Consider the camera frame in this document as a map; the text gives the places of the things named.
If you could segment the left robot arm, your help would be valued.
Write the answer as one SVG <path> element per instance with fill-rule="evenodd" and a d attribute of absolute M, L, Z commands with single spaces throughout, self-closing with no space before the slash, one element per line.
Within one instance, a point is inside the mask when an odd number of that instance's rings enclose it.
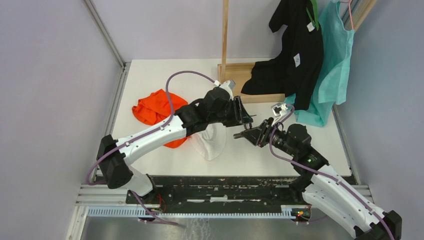
<path fill-rule="evenodd" d="M 240 96 L 215 87 L 204 98 L 181 106 L 165 120 L 127 137 L 114 139 L 110 134 L 100 140 L 96 164 L 103 175 L 103 185 L 109 189 L 126 188 L 145 203 L 158 195 L 147 174 L 131 170 L 145 154 L 169 142 L 190 137 L 206 130 L 208 125 L 222 124 L 226 128 L 249 125 L 252 117 L 243 106 Z"/>

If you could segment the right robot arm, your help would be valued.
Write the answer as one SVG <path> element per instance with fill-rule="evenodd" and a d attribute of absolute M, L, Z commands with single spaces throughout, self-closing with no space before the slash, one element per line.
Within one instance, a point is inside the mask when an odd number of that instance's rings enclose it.
<path fill-rule="evenodd" d="M 311 145 L 312 137 L 301 124 L 280 130 L 264 120 L 259 126 L 234 134 L 254 146 L 269 147 L 292 156 L 288 162 L 299 177 L 289 186 L 289 199 L 318 208 L 343 227 L 355 240 L 399 240 L 402 217 L 394 210 L 385 211 L 350 185 Z"/>

